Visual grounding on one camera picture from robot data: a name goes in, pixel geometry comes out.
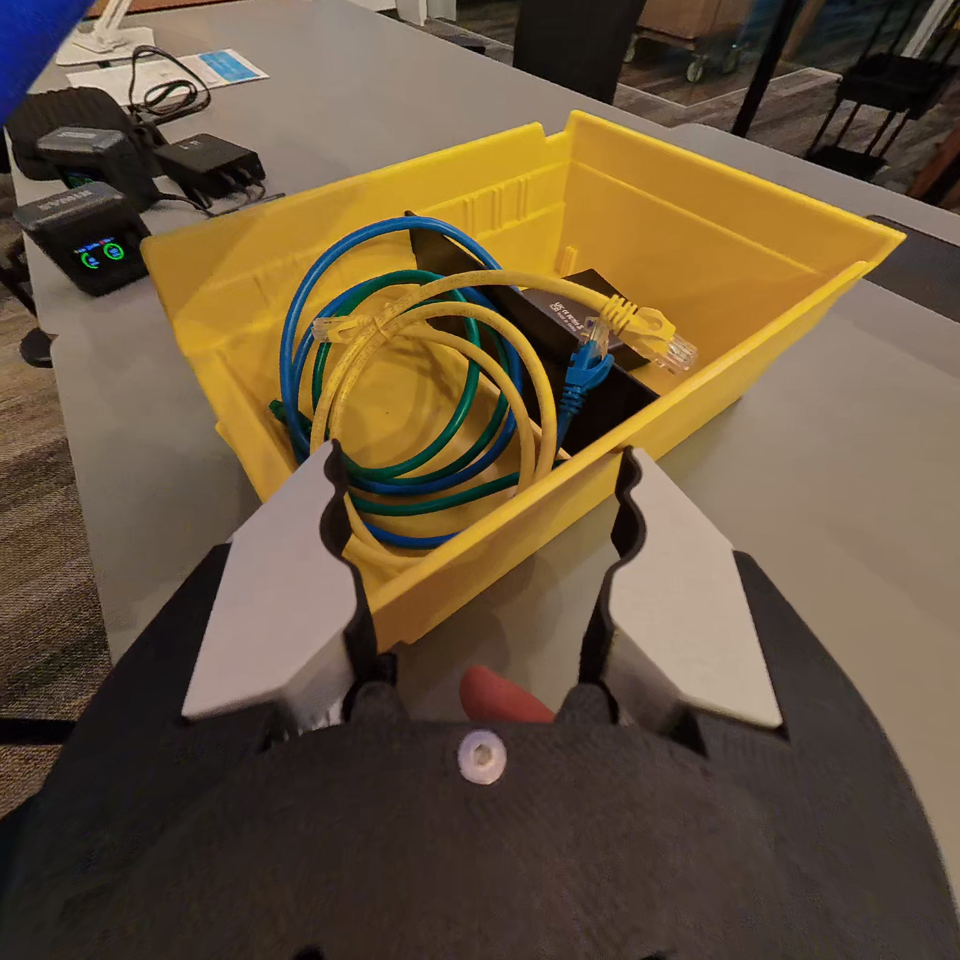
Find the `white metal document stand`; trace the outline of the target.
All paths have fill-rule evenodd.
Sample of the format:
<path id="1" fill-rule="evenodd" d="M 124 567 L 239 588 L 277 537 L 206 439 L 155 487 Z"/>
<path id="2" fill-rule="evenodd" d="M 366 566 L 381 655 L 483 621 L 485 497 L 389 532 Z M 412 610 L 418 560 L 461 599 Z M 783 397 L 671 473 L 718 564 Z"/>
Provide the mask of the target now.
<path id="1" fill-rule="evenodd" d="M 92 25 L 79 24 L 59 46 L 57 66 L 84 66 L 127 61 L 140 47 L 154 47 L 149 27 L 123 28 L 133 1 L 109 1 Z"/>

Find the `black office chair backrest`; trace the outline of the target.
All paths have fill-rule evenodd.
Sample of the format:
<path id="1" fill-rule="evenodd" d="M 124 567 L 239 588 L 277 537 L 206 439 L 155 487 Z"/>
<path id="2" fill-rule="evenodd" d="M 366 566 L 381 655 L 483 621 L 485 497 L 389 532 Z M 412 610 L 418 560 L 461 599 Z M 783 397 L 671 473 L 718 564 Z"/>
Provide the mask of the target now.
<path id="1" fill-rule="evenodd" d="M 598 102 L 614 102 L 644 1 L 521 1 L 514 69 Z"/>

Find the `black zip pouch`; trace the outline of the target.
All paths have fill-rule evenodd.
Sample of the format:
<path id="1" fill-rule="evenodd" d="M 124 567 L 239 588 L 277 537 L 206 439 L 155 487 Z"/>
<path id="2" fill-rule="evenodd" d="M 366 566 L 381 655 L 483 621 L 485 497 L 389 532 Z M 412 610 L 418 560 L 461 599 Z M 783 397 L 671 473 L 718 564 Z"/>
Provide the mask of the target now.
<path id="1" fill-rule="evenodd" d="M 28 95 L 5 123 L 11 161 L 28 180 L 48 182 L 58 177 L 42 158 L 37 141 L 61 127 L 134 132 L 129 114 L 105 91 L 71 87 Z"/>

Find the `black multiport charger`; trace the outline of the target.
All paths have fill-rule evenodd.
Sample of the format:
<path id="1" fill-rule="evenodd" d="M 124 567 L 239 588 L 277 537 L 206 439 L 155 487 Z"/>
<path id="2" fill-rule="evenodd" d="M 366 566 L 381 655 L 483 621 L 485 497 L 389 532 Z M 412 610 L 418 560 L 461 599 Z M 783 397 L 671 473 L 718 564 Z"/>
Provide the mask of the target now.
<path id="1" fill-rule="evenodd" d="M 191 201 L 210 202 L 262 187 L 266 173 L 255 150 L 209 133 L 199 133 L 152 150 L 163 175 Z"/>

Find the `large yellow plastic bin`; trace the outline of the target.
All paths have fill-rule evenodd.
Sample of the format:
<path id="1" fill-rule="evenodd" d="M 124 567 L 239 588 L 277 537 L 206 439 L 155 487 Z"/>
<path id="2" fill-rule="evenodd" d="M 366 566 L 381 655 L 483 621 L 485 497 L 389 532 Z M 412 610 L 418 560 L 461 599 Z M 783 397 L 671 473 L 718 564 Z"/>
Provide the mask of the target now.
<path id="1" fill-rule="evenodd" d="M 654 398 L 513 502 L 504 491 L 433 516 L 387 518 L 429 536 L 465 529 L 414 566 L 356 552 L 381 650 L 414 643 L 611 496 L 622 450 L 658 459 L 736 402 L 876 268 L 903 235 L 696 153 L 573 111 L 354 175 L 142 246 L 159 300 L 261 500 L 297 469 L 268 405 L 282 327 L 321 254 L 356 229 L 415 214 L 448 222 L 503 267 L 594 270 L 665 315 L 698 351 L 690 372 L 635 372 Z"/>

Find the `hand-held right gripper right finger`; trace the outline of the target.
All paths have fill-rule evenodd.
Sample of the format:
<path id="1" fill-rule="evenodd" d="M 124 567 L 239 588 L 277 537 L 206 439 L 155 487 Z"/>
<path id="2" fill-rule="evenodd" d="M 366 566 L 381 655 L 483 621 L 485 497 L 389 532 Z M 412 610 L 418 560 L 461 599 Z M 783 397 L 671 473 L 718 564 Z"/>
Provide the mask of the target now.
<path id="1" fill-rule="evenodd" d="M 578 682 L 651 731 L 692 711 L 782 726 L 732 544 L 640 448 L 623 452 L 614 494 L 616 560 L 583 635 Z"/>

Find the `cardboard box with blue label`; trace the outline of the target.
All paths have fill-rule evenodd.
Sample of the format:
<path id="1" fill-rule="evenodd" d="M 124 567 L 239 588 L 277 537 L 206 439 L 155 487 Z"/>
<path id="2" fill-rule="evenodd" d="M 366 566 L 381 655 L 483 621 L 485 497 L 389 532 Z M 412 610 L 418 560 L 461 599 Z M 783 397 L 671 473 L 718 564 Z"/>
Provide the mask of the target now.
<path id="1" fill-rule="evenodd" d="M 682 76 L 688 84 L 710 74 L 734 74 L 743 61 L 743 31 L 753 6 L 753 1 L 645 2 L 623 63 L 637 64 L 662 47 L 686 54 Z"/>

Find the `black ethernet splitter box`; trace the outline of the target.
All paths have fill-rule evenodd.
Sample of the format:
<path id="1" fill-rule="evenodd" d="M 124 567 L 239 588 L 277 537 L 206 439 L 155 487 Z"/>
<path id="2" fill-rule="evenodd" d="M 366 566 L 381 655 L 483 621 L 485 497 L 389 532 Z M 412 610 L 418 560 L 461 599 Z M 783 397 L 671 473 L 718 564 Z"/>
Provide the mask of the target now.
<path id="1" fill-rule="evenodd" d="M 571 274 L 570 282 L 586 281 L 586 287 L 605 294 L 618 291 L 596 270 Z M 515 290 L 510 286 L 479 287 L 482 294 L 504 318 L 509 320 L 540 355 L 546 366 L 566 365 L 572 354 L 587 339 L 596 311 L 566 295 L 532 287 Z M 649 365 L 649 361 L 610 335 L 607 351 L 624 372 L 632 373 Z"/>

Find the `person's right hand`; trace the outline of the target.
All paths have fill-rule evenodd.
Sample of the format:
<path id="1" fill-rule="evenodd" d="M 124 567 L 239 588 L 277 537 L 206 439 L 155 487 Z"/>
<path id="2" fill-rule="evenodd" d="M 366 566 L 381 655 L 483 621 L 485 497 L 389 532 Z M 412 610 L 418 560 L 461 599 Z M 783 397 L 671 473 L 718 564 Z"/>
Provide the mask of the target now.
<path id="1" fill-rule="evenodd" d="M 475 723 L 551 724 L 556 716 L 527 690 L 482 665 L 465 670 L 459 699 L 463 713 Z"/>

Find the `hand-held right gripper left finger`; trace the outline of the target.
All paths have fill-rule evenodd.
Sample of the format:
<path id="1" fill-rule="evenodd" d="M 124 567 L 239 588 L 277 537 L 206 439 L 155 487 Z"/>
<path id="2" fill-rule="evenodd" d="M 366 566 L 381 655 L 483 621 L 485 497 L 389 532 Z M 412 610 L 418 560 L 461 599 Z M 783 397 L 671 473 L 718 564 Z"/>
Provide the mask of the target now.
<path id="1" fill-rule="evenodd" d="M 232 536 L 182 705 L 190 721 L 272 704 L 290 722 L 341 722 L 378 665 L 352 535 L 348 476 L 326 441 Z"/>

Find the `blue and white leaflet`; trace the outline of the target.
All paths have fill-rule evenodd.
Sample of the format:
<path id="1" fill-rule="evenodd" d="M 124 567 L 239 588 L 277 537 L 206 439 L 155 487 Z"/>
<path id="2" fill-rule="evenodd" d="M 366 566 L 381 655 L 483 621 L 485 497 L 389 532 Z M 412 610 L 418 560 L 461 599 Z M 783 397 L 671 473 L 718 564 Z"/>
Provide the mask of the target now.
<path id="1" fill-rule="evenodd" d="M 131 80 L 134 94 L 140 96 L 158 85 L 178 80 L 201 83 L 210 90 L 269 79 L 269 75 L 232 49 L 168 58 L 147 54 L 129 62 L 106 68 L 73 71 L 66 75 L 73 88 L 102 90 L 117 100 L 127 97 Z"/>

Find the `black bin divider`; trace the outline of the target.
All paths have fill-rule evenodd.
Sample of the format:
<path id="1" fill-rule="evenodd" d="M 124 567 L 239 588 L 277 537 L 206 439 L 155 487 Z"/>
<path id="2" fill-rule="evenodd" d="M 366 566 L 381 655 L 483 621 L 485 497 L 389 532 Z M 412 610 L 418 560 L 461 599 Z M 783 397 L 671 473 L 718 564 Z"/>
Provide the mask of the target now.
<path id="1" fill-rule="evenodd" d="M 410 230 L 410 242 L 416 266 L 427 272 L 444 276 L 480 269 L 482 264 L 462 246 L 435 231 L 419 228 Z M 541 285 L 527 284 L 546 291 Z M 531 344 L 546 372 L 555 400 L 560 398 L 570 364 L 555 365 L 545 361 Z M 590 391 L 582 410 L 571 423 L 561 448 L 574 455 L 620 426 L 659 398 L 659 395 L 614 363 L 606 379 Z"/>

